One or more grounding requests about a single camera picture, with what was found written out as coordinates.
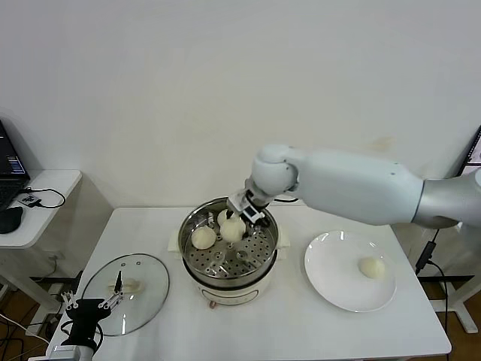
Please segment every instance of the white plate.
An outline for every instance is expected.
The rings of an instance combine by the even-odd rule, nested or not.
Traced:
[[[369,256],[384,261],[384,278],[375,280],[359,271],[358,261]],[[319,235],[306,249],[304,266],[317,292],[348,311],[379,310],[391,302],[396,292],[391,260],[375,243],[359,234],[332,231]]]

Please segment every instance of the white cooker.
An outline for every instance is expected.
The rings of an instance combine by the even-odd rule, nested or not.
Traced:
[[[169,242],[169,251],[182,260],[210,306],[240,305],[252,301],[267,287],[276,262],[286,257],[289,240],[272,215],[265,222],[247,225],[241,241],[222,239],[217,215],[227,208],[227,198],[214,199],[191,212]],[[217,234],[216,243],[206,250],[196,249],[191,235],[198,227],[209,226]]]

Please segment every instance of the computer mouse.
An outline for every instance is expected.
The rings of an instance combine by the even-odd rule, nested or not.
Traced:
[[[0,211],[0,234],[10,233],[22,222],[22,207],[12,207]]]

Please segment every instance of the glass lid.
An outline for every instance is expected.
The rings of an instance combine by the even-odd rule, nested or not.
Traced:
[[[90,278],[82,298],[108,299],[122,271],[123,300],[100,321],[107,336],[125,335],[152,320],[164,305],[169,279],[164,264],[148,254],[129,254],[110,261]]]

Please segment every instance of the laptop keyboard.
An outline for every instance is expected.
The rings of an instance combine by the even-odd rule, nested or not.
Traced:
[[[0,181],[0,207],[11,201],[22,186],[22,183]]]

